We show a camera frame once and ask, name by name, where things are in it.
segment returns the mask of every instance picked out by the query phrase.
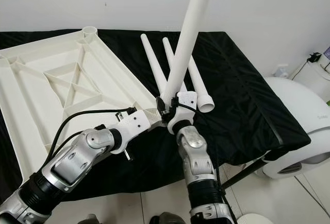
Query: white plastic table frame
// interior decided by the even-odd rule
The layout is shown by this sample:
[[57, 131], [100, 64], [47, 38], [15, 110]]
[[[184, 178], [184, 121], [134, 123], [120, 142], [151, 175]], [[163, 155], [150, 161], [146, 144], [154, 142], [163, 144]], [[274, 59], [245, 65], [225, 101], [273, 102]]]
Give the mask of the white plastic table frame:
[[[69, 115], [155, 104], [154, 96], [101, 41], [95, 27], [0, 50], [0, 108], [23, 182], [40, 168]], [[58, 145], [79, 130], [116, 123], [114, 114], [74, 118]]]

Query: black table cover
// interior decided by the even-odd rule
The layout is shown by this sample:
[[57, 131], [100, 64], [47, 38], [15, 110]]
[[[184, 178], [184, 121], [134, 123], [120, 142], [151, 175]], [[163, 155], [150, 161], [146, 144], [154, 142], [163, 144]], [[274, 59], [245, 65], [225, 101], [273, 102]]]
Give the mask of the black table cover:
[[[0, 32], [0, 49], [76, 30], [43, 32]], [[144, 31], [99, 30], [98, 36], [154, 95], [158, 89], [140, 35]], [[165, 75], [169, 73], [162, 38], [168, 37], [173, 50], [178, 32], [145, 32]], [[308, 135], [266, 84], [240, 49], [225, 32], [200, 32], [193, 56], [215, 109], [195, 125], [208, 142], [212, 158], [233, 165], [246, 163], [271, 150], [275, 159], [310, 143]], [[189, 74], [185, 83], [193, 90]], [[128, 146], [135, 160], [123, 154], [110, 156], [92, 168], [67, 200], [122, 192], [149, 191], [184, 177], [182, 160], [174, 136], [156, 128], [135, 138]], [[0, 201], [21, 183], [10, 139], [0, 117]]]

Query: screw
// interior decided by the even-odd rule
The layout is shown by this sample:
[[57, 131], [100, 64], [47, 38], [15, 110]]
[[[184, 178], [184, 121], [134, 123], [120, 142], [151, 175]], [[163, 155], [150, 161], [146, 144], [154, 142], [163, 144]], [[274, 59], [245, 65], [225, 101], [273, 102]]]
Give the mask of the screw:
[[85, 162], [83, 165], [81, 165], [80, 169], [83, 170], [87, 166], [87, 162]]
[[74, 153], [72, 153], [71, 155], [69, 155], [69, 157], [68, 157], [68, 159], [70, 160], [70, 159], [72, 159], [74, 156], [76, 155], [76, 153], [74, 152]]

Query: floor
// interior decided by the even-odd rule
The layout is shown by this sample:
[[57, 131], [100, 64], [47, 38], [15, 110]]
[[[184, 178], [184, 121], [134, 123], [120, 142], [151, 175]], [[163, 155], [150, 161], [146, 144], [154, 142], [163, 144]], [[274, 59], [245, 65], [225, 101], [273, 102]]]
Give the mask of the floor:
[[[221, 180], [225, 181], [241, 169], [222, 166]], [[327, 163], [298, 176], [328, 212], [329, 172], [330, 163]], [[330, 219], [295, 178], [269, 180], [252, 174], [228, 188], [226, 196], [236, 217], [257, 213], [269, 218], [274, 224], [330, 223]], [[179, 181], [145, 193], [117, 194], [61, 203], [46, 223], [76, 224], [89, 213], [94, 213], [103, 224], [148, 224], [152, 216], [164, 211], [175, 213], [190, 223], [189, 210], [185, 183]]]

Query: white pipe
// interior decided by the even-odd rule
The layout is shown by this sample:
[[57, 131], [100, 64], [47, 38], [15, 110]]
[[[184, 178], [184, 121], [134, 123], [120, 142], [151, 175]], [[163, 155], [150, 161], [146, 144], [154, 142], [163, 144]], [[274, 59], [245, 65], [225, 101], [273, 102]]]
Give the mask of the white pipe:
[[201, 112], [210, 112], [214, 109], [215, 103], [212, 97], [208, 94], [200, 72], [194, 58], [191, 56], [188, 64], [188, 70], [191, 77], [194, 89], [197, 92], [197, 106]]
[[190, 0], [189, 2], [174, 55], [173, 67], [163, 93], [162, 99], [167, 106], [171, 104], [171, 99], [175, 97], [175, 93], [180, 90], [183, 83], [207, 3], [208, 0]]
[[146, 56], [148, 57], [149, 60], [149, 64], [151, 66], [151, 70], [153, 71], [157, 86], [158, 86], [158, 90], [159, 93], [162, 94], [165, 90], [166, 87], [166, 78], [165, 75], [163, 73], [163, 71], [161, 70], [161, 67], [159, 65], [159, 62], [156, 58], [156, 55], [149, 43], [149, 40], [147, 38], [147, 36], [145, 34], [141, 35], [141, 40], [142, 40], [142, 44], [144, 47], [144, 50], [146, 52]]
[[[171, 44], [168, 38], [163, 38], [163, 44], [166, 52], [166, 56], [169, 62], [170, 67], [172, 68], [171, 64], [173, 64], [173, 51]], [[192, 84], [194, 85], [194, 89], [197, 92], [197, 106], [201, 112], [210, 112], [214, 109], [215, 103], [213, 102], [212, 97], [208, 94], [200, 72], [198, 71], [197, 65], [195, 60], [192, 56], [190, 56], [188, 70], [191, 77]], [[181, 90], [183, 92], [183, 87], [186, 89], [185, 84], [183, 83], [181, 86]]]
[[[164, 44], [164, 48], [165, 48], [165, 52], [166, 52], [166, 57], [167, 57], [167, 61], [169, 63], [170, 68], [172, 68], [173, 65], [173, 60], [174, 60], [174, 53], [170, 44], [170, 41], [168, 38], [163, 38], [163, 44]], [[185, 85], [185, 82], [182, 83], [181, 88], [180, 88], [180, 92], [186, 92], [187, 88]]]

